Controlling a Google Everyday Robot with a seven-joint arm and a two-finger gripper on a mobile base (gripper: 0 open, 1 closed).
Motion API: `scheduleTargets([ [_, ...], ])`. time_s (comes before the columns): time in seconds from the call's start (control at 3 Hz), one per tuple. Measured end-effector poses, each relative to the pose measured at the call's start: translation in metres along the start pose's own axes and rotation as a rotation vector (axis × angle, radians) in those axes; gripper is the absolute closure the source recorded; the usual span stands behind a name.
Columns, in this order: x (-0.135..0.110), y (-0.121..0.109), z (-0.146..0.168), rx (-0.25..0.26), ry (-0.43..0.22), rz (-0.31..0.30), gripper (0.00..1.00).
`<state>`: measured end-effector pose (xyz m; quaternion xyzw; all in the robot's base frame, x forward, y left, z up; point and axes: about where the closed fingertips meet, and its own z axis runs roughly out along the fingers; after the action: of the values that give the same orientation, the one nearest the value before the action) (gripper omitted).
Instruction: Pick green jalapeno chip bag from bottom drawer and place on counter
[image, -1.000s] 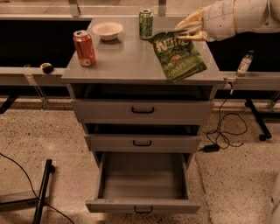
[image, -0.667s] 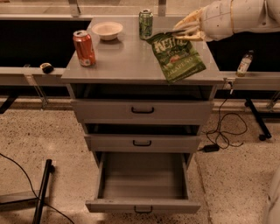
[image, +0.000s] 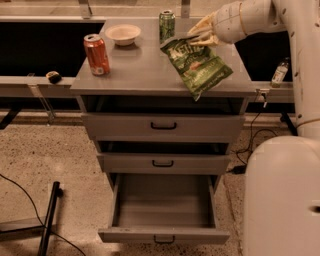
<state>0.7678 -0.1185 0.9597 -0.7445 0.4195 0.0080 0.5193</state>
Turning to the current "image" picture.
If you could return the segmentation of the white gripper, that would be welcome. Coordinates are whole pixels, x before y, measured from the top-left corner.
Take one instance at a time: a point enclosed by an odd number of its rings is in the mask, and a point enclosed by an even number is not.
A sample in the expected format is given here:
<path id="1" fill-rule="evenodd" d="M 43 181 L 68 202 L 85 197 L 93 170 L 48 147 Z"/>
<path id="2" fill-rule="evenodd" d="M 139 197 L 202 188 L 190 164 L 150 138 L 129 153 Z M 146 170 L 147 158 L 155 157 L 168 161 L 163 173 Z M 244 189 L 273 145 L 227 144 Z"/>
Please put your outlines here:
<path id="1" fill-rule="evenodd" d="M 204 32 L 212 32 L 215 35 L 196 37 L 189 40 L 194 46 L 217 46 L 219 40 L 224 43 L 236 43 L 243 38 L 243 29 L 240 22 L 240 2 L 223 5 L 219 10 L 203 17 L 194 25 L 187 35 L 200 35 Z"/>

